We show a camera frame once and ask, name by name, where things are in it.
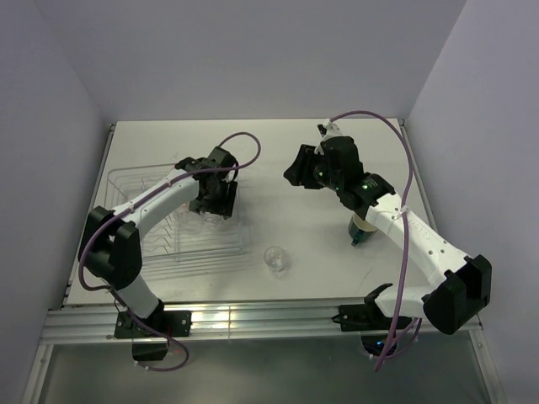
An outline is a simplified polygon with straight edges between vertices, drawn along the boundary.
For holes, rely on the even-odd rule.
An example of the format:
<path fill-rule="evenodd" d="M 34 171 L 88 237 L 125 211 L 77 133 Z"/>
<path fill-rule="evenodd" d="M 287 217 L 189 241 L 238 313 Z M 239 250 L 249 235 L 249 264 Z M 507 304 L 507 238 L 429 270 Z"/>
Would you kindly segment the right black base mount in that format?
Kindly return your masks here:
<path fill-rule="evenodd" d="M 388 332 L 392 318 L 384 316 L 374 304 L 341 305 L 338 313 L 331 318 L 340 326 L 341 332 Z M 368 335 L 361 338 L 364 350 L 373 356 L 379 356 L 385 348 L 387 336 Z"/>

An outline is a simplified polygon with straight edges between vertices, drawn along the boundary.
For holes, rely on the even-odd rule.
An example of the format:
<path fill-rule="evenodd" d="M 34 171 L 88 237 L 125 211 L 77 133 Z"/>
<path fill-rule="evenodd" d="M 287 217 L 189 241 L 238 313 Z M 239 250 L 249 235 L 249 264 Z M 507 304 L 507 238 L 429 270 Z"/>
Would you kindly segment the teal ceramic mug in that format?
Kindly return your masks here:
<path fill-rule="evenodd" d="M 349 225 L 348 233 L 351 238 L 351 246 L 357 247 L 360 244 L 367 242 L 377 232 L 377 228 L 367 221 L 363 220 L 357 214 L 353 214 Z"/>

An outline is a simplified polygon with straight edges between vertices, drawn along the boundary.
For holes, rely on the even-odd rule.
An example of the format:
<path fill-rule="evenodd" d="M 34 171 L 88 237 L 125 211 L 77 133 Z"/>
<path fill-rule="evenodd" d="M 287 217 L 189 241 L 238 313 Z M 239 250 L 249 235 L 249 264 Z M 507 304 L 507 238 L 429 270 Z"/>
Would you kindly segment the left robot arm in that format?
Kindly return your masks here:
<path fill-rule="evenodd" d="M 186 157 L 151 188 L 111 210 L 93 208 L 87 216 L 78 252 L 78 279 L 93 290 L 84 273 L 101 279 L 107 290 L 134 315 L 145 336 L 167 329 L 163 302 L 142 278 L 141 241 L 182 204 L 199 213 L 232 216 L 237 192 L 237 159 L 220 146 L 207 157 Z"/>

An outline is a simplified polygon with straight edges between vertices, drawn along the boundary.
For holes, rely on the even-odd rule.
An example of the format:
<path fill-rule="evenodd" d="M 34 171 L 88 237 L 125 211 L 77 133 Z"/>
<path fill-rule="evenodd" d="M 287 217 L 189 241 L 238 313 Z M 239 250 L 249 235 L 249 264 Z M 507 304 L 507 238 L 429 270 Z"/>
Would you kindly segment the aluminium mounting rail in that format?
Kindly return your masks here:
<path fill-rule="evenodd" d="M 331 321 L 341 305 L 362 298 L 259 300 L 247 302 L 168 303 L 166 311 L 190 311 L 187 341 L 250 338 L 309 338 L 345 336 Z M 72 283 L 62 308 L 49 311 L 41 331 L 42 345 L 117 343 L 117 307 L 103 291 L 83 290 Z"/>

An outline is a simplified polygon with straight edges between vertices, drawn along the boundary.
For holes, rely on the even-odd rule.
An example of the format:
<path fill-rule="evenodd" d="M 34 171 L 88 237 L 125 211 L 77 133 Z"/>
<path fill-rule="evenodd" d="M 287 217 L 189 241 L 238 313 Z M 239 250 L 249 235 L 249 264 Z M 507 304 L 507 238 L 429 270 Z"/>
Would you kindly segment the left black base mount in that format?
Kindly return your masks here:
<path fill-rule="evenodd" d="M 116 319 L 114 338 L 130 339 L 131 354 L 135 361 L 157 362 L 165 358 L 172 342 L 144 343 L 144 338 L 186 338 L 190 334 L 191 311 L 162 311 L 148 319 L 140 319 L 128 311 L 121 311 Z"/>

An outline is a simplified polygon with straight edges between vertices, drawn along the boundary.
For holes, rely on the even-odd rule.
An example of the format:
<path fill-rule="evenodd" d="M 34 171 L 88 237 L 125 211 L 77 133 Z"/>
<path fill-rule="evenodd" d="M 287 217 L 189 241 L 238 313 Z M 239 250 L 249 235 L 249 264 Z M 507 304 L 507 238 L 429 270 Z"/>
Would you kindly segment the clear glass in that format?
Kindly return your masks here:
<path fill-rule="evenodd" d="M 222 231 L 229 224 L 229 220 L 222 215 L 211 214 L 208 212 L 200 213 L 200 227 L 212 231 Z"/>
<path fill-rule="evenodd" d="M 287 254 L 282 247 L 272 246 L 264 252 L 264 262 L 269 270 L 278 273 L 287 265 Z"/>

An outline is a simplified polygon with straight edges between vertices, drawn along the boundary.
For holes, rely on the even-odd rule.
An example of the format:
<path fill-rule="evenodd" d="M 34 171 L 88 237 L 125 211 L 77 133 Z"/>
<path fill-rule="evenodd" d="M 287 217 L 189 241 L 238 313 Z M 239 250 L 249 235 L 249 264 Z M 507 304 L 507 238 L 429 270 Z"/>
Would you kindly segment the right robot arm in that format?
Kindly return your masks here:
<path fill-rule="evenodd" d="M 356 331 L 399 329 L 425 319 L 445 335 L 452 335 L 490 302 L 492 265 L 483 256 L 471 257 L 452 246 L 409 209 L 383 177 L 364 170 L 354 140 L 326 121 L 318 125 L 317 146 L 301 145 L 285 179 L 304 189 L 330 189 L 353 211 L 350 224 L 359 230 L 355 242 L 369 231 L 380 231 L 403 251 L 428 281 L 425 287 L 386 283 L 364 299 L 353 314 L 334 319 Z"/>

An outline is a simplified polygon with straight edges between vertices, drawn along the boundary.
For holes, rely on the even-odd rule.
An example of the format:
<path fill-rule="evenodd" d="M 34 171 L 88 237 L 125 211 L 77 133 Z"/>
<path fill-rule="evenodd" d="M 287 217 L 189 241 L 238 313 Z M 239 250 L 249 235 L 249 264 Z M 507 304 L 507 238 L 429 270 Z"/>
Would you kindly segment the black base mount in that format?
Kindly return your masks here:
<path fill-rule="evenodd" d="M 338 313 L 331 318 L 340 326 L 341 332 L 388 332 L 392 318 L 384 316 L 374 304 L 341 305 Z M 373 356 L 379 356 L 385 348 L 387 336 L 368 335 L 361 338 L 364 350 Z"/>
<path fill-rule="evenodd" d="M 144 338 L 186 338 L 190 334 L 191 311 L 162 311 L 148 319 L 140 319 L 128 311 L 121 311 L 116 319 L 114 338 L 130 339 L 131 354 L 135 361 L 157 362 L 165 358 L 172 342 L 144 343 Z"/>

